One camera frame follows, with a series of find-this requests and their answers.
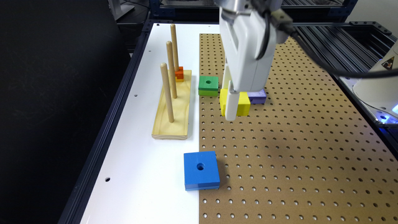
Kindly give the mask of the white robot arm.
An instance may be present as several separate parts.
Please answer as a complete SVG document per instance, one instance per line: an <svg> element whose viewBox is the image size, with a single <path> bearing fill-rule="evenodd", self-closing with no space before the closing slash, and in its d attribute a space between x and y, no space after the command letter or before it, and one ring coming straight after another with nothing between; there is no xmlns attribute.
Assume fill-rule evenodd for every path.
<svg viewBox="0 0 398 224"><path fill-rule="evenodd" d="M221 0L220 35L225 53L222 87L228 90L226 120L235 120L241 92L256 92L266 85L278 43L271 14L281 0Z"/></svg>

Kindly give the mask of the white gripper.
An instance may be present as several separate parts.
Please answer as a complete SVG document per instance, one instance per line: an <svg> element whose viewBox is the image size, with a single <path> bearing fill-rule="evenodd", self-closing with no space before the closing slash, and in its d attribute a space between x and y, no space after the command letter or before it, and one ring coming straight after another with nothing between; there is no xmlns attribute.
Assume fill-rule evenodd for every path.
<svg viewBox="0 0 398 224"><path fill-rule="evenodd" d="M256 11L235 14L221 8L220 34L226 59L222 89L228 89L224 113L227 121L234 121L239 91L259 91L266 85L276 31Z"/></svg>

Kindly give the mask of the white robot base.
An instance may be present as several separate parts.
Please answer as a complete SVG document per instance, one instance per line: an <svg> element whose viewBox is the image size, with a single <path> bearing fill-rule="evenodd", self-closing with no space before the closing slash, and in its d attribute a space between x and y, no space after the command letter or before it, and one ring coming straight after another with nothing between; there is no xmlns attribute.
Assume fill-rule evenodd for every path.
<svg viewBox="0 0 398 224"><path fill-rule="evenodd" d="M341 80L375 124L397 126L397 77Z"/></svg>

